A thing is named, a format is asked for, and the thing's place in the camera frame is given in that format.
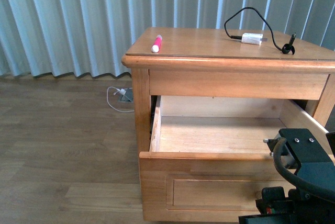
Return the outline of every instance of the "open drawer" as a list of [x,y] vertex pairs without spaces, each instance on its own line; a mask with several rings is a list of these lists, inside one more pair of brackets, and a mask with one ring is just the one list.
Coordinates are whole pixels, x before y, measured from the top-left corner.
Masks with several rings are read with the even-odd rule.
[[140,153],[144,219],[237,222],[258,214],[262,188],[293,188],[263,143],[281,128],[308,128],[331,154],[327,131],[291,100],[158,97],[150,151]]

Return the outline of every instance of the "wooden tabletop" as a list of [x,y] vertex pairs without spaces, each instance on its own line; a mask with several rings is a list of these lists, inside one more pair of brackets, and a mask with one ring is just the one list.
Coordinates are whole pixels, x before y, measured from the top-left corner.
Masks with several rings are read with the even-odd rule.
[[[230,39],[223,29],[148,28],[126,52],[122,62],[128,67],[184,67],[201,69],[215,67],[274,68],[279,71],[291,66],[292,70],[335,73],[335,52],[315,44],[295,39],[295,54],[282,54],[273,42],[270,31],[229,30],[231,35],[244,32],[263,33],[267,42],[260,46]],[[157,35],[163,37],[161,49],[152,53],[151,47]],[[279,47],[288,43],[291,36],[275,32]]]

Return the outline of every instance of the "pink marker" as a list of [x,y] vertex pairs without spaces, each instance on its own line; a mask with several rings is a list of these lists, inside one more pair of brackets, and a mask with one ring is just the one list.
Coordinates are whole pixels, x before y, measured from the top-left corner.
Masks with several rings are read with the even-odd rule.
[[159,49],[160,49],[161,44],[162,44],[162,40],[163,40],[163,38],[162,38],[161,35],[158,35],[156,37],[155,43],[153,44],[153,46],[151,48],[151,52],[153,52],[153,53],[159,52]]

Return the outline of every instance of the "cable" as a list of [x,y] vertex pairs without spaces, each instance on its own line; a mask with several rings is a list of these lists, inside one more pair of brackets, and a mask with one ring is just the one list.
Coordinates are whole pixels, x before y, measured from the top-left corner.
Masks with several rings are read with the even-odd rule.
[[282,163],[281,154],[286,144],[285,138],[280,138],[273,150],[273,161],[279,174],[290,182],[292,185],[302,189],[318,198],[335,203],[335,192],[320,186],[314,185],[306,180],[299,178],[297,175],[289,172]]
[[227,36],[230,37],[231,39],[239,39],[239,40],[242,39],[241,36],[231,36],[231,35],[228,33],[228,31],[227,31],[226,24],[227,24],[227,22],[229,22],[230,20],[232,20],[234,17],[236,17],[239,13],[241,13],[241,12],[242,12],[243,10],[245,10],[245,9],[252,9],[252,10],[256,11],[256,13],[260,16],[260,18],[261,18],[261,19],[265,22],[265,24],[268,26],[268,28],[269,28],[269,30],[270,30],[270,32],[271,32],[271,36],[272,36],[273,44],[276,46],[277,49],[279,49],[279,50],[281,51],[282,48],[280,48],[280,47],[276,44],[276,42],[274,41],[274,35],[273,35],[273,31],[272,31],[270,25],[267,23],[267,21],[264,19],[264,17],[261,15],[261,13],[260,13],[257,9],[255,9],[255,8],[253,8],[253,7],[244,7],[243,9],[241,9],[240,11],[238,11],[235,15],[233,15],[232,17],[230,17],[230,18],[225,22],[224,27],[225,27],[225,31],[226,31],[226,33],[227,33]]
[[113,108],[114,110],[120,112],[120,113],[132,113],[134,112],[134,110],[119,110],[119,109],[116,109],[115,107],[113,107],[110,103],[109,103],[109,99],[108,99],[108,92],[109,92],[109,89],[110,88],[113,88],[113,89],[116,89],[116,92],[114,92],[114,95],[116,95],[117,93],[121,93],[122,95],[124,95],[126,93],[126,90],[124,89],[118,89],[118,88],[115,88],[113,86],[110,86],[107,88],[107,103],[108,105]]

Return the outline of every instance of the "light blue curtain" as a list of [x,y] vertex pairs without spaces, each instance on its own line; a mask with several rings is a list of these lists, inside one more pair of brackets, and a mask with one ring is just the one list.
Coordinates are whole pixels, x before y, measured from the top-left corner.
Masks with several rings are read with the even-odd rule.
[[[147,27],[220,29],[245,6],[274,30],[335,50],[335,0],[0,0],[0,75],[119,76]],[[266,29],[250,10],[229,27]]]

